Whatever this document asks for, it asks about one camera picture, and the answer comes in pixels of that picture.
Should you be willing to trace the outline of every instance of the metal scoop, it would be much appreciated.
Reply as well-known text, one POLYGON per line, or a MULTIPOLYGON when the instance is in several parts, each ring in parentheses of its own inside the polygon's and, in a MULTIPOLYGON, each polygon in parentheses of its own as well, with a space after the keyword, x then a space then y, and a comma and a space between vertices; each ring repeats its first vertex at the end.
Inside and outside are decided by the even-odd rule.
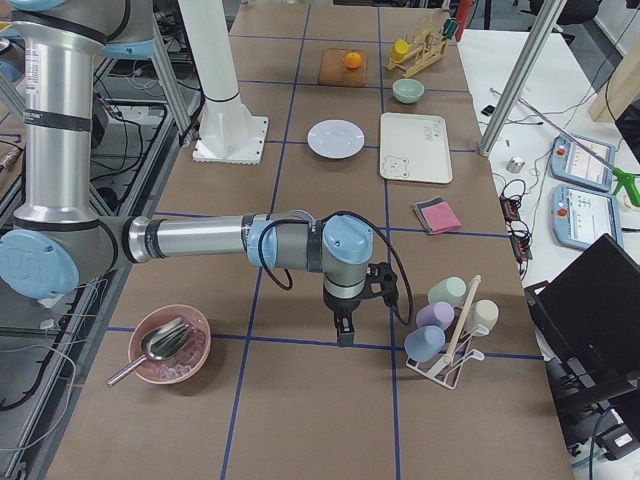
POLYGON ((113 387, 147 360, 158 362, 178 353, 189 341, 192 331, 182 318, 176 318, 147 333, 140 343, 142 355, 107 380, 113 387))

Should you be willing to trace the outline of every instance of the white cutting board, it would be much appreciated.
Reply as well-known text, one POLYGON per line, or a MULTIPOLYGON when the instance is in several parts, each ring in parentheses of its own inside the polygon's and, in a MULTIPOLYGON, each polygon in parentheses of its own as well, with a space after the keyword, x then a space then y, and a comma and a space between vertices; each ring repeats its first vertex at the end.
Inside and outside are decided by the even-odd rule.
POLYGON ((453 180, 444 118, 383 113, 380 175, 388 180, 449 183, 453 180))

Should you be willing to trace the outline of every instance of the computer monitor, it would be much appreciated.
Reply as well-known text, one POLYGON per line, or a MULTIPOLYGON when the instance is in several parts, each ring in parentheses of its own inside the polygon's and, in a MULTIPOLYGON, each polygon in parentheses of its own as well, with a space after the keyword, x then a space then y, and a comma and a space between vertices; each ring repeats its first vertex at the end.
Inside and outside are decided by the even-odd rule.
POLYGON ((593 386, 604 385, 605 398, 640 438, 640 391, 606 395, 613 380, 640 371, 638 264, 603 235, 537 294, 537 302, 534 321, 558 358, 577 359, 593 386))

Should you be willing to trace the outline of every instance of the green bowl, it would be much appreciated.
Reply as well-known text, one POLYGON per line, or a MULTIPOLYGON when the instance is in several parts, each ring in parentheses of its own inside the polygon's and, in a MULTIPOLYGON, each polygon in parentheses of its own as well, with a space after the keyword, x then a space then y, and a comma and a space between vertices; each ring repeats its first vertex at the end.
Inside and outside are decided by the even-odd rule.
POLYGON ((424 94, 424 85, 413 78, 393 82, 393 96, 400 103, 416 103, 424 94))

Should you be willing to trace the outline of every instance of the cup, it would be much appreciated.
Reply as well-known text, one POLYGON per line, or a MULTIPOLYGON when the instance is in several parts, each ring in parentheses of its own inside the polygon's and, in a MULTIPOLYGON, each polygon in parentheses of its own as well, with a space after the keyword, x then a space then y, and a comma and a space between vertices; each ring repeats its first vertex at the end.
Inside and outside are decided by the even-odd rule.
POLYGON ((453 307, 464 303, 467 294, 467 284, 459 277, 449 277, 438 282, 427 294, 429 303, 447 302, 453 307))
POLYGON ((404 349, 410 359, 422 363, 431 360, 444 346, 444 331, 427 325, 411 332, 404 339, 404 349))
POLYGON ((442 330, 446 330, 453 322, 456 313, 450 303, 436 302, 430 303, 426 307, 420 309, 416 315, 416 325, 418 328, 427 325, 435 325, 442 330))
MULTIPOLYGON (((471 305, 464 329, 467 332, 472 332, 478 325, 482 325, 490 332, 498 321, 499 313, 498 306, 491 300, 479 300, 471 305)), ((481 333, 474 334, 474 337, 480 336, 482 336, 481 333)))

